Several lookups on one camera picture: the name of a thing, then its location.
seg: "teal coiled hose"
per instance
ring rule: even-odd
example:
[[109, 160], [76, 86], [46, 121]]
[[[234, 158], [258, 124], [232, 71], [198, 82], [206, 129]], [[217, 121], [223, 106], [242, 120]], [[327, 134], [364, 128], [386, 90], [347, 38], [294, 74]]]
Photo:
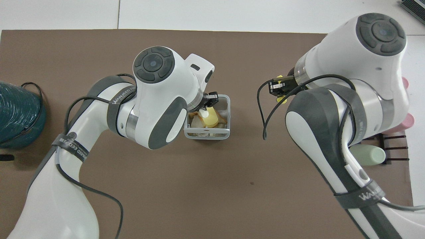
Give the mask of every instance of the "teal coiled hose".
[[[40, 96], [24, 89], [33, 84]], [[34, 83], [21, 87], [0, 81], [0, 148], [22, 148], [31, 144], [46, 122], [40, 88]]]

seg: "gray strap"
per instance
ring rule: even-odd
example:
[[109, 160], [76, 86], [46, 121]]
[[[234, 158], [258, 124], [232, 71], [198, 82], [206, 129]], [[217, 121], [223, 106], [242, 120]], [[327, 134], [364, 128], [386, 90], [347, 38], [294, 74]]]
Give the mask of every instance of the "gray strap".
[[341, 207], [349, 209], [363, 208], [376, 204], [385, 196], [385, 193], [374, 180], [370, 180], [366, 186], [359, 190], [349, 193], [335, 194], [334, 196], [341, 204]]
[[85, 159], [88, 156], [89, 151], [81, 145], [79, 142], [74, 140], [73, 138], [69, 137], [68, 135], [60, 134], [56, 137], [56, 139], [52, 143], [53, 146], [59, 146], [75, 157], [77, 157], [82, 162], [85, 161]]
[[109, 129], [124, 137], [120, 133], [118, 133], [118, 128], [116, 122], [118, 120], [119, 108], [121, 107], [122, 101], [125, 100], [132, 92], [134, 92], [136, 87], [134, 85], [127, 86], [123, 88], [118, 94], [116, 94], [108, 105], [108, 112], [106, 114], [106, 122], [108, 123]]
[[336, 93], [339, 97], [346, 102], [349, 107], [353, 110], [353, 120], [355, 123], [356, 131], [352, 142], [360, 142], [366, 134], [366, 112], [363, 106], [362, 100], [356, 91], [351, 90], [342, 85], [331, 84], [327, 85], [326, 88]]

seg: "brown surface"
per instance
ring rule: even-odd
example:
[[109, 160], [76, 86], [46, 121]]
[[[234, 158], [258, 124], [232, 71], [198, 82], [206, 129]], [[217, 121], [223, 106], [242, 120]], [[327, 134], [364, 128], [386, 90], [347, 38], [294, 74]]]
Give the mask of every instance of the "brown surface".
[[[125, 209], [120, 238], [362, 238], [312, 163], [296, 147], [281, 107], [261, 138], [255, 94], [264, 81], [286, 74], [324, 34], [154, 30], [3, 31], [0, 80], [36, 82], [46, 98], [45, 130], [17, 160], [0, 162], [0, 238], [13, 229], [35, 168], [62, 131], [66, 108], [107, 75], [131, 73], [134, 57], [168, 46], [183, 58], [215, 65], [207, 91], [231, 99], [232, 127], [224, 141], [180, 134], [150, 151], [104, 132], [81, 168], [83, 183], [118, 198]], [[275, 101], [264, 92], [269, 112]], [[408, 164], [366, 168], [400, 204], [411, 204]], [[100, 226], [113, 238], [119, 222], [111, 200], [86, 192]]]

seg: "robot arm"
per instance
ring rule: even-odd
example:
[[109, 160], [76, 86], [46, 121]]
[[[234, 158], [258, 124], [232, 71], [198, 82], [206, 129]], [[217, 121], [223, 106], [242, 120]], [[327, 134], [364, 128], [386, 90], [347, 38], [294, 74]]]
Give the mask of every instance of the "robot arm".
[[134, 60], [137, 88], [120, 76], [99, 80], [76, 116], [59, 135], [28, 188], [22, 214], [8, 239], [95, 239], [96, 215], [79, 186], [79, 170], [100, 134], [110, 129], [149, 149], [172, 142], [186, 114], [202, 108], [214, 66], [190, 55], [186, 60], [161, 46], [143, 50]]
[[294, 68], [292, 79], [299, 85], [338, 74], [355, 86], [354, 91], [331, 77], [308, 83], [289, 105], [286, 127], [366, 238], [425, 235], [425, 212], [386, 203], [385, 193], [348, 148], [405, 118], [408, 99], [400, 70], [405, 46], [404, 31], [394, 19], [364, 14], [329, 33]]

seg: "small plastic container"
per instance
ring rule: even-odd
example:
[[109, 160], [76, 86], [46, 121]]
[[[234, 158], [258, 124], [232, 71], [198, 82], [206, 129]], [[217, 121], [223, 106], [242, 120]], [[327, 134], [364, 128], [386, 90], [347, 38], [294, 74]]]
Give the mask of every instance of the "small plastic container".
[[192, 119], [187, 114], [184, 121], [184, 135], [189, 139], [227, 139], [230, 135], [230, 98], [225, 94], [219, 94], [214, 109], [227, 120], [224, 128], [191, 128]]

